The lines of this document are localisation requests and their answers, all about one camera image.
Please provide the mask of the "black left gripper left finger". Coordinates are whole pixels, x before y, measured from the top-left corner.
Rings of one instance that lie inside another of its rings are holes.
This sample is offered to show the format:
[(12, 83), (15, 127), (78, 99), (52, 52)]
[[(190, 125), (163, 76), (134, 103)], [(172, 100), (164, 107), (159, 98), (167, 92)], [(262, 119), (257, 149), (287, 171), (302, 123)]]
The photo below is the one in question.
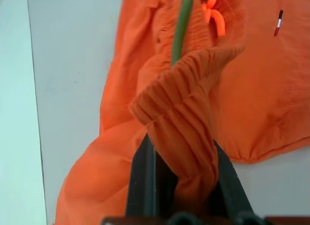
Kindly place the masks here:
[(132, 159), (125, 215), (171, 216), (177, 181), (146, 135)]

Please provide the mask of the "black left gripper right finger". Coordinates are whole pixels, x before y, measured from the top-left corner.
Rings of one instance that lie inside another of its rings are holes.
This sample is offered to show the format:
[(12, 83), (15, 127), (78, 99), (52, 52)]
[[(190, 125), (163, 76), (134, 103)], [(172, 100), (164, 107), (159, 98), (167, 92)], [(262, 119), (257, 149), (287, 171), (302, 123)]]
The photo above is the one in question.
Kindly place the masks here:
[(238, 174), (225, 151), (214, 142), (218, 156), (218, 182), (210, 196), (210, 213), (218, 217), (236, 217), (253, 213)]

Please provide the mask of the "orange shorts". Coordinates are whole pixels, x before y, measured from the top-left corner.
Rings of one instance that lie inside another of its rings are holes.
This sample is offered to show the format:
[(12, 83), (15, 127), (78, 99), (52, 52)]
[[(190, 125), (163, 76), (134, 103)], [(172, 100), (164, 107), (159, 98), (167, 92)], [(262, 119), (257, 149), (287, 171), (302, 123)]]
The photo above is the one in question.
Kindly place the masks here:
[(123, 0), (99, 136), (65, 178), (55, 225), (122, 216), (132, 159), (148, 135), (179, 180), (174, 205), (202, 213), (218, 180), (216, 145), (258, 163), (310, 144), (310, 0)]

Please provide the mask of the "olive green wire hanger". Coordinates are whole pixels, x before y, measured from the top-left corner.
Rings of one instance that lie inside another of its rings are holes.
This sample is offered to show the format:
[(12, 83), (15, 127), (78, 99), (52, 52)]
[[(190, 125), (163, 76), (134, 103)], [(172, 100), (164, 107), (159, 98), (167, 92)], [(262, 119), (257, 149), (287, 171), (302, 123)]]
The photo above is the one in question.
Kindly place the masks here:
[(193, 6), (193, 0), (183, 0), (175, 28), (174, 39), (171, 48), (170, 67), (172, 68), (181, 58), (183, 41), (189, 23), (189, 18)]

